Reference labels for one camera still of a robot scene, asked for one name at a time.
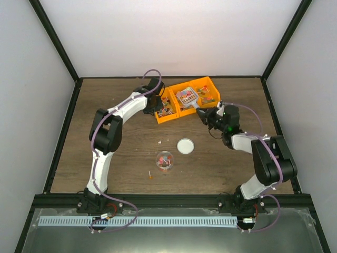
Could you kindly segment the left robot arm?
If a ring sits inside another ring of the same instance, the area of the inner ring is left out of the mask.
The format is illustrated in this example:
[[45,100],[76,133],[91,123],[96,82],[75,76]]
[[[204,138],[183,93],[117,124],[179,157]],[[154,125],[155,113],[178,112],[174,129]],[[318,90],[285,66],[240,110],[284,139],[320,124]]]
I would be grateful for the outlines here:
[[89,140],[93,154],[90,179],[86,190],[94,194],[89,207],[97,213],[107,208],[108,200],[101,194],[107,191],[107,176],[113,154],[122,142],[123,124],[137,112],[153,115],[164,108],[161,95],[164,83],[152,78],[148,85],[134,89],[124,101],[110,109],[96,111]]

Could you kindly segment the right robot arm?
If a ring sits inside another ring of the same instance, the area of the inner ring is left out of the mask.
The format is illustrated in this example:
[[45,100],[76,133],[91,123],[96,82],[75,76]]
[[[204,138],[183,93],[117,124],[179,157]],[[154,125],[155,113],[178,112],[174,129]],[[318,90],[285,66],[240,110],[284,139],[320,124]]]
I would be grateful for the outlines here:
[[254,175],[233,194],[236,210],[247,212],[253,206],[253,200],[263,198],[270,189],[275,190],[278,185],[293,179],[298,170],[283,136],[241,129],[240,107],[221,101],[211,108],[197,106],[196,112],[209,130],[221,132],[219,139],[227,148],[252,155]]

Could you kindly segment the white slotted scoop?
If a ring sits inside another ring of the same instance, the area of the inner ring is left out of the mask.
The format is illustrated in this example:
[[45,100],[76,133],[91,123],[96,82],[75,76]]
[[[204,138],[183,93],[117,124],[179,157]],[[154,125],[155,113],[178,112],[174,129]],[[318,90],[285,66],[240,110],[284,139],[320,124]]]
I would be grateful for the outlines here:
[[183,108],[187,108],[189,106],[192,106],[195,109],[200,108],[198,105],[199,94],[190,86],[182,91],[178,91],[176,93],[176,97],[182,104]]

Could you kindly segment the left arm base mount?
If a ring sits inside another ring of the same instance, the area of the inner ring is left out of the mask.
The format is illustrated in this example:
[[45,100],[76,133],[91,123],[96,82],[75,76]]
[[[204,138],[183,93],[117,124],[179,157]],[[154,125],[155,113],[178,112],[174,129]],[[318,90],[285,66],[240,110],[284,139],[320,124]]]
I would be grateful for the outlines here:
[[122,213],[123,203],[108,199],[102,195],[85,190],[80,194],[77,204],[77,213],[100,215],[107,212]]

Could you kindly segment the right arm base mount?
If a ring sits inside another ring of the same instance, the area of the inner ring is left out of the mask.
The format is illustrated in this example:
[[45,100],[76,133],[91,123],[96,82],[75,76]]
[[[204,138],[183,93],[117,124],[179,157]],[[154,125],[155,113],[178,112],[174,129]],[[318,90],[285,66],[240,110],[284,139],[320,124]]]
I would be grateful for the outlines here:
[[224,213],[253,214],[265,213],[259,199],[246,200],[240,193],[222,192],[216,198],[219,211]]

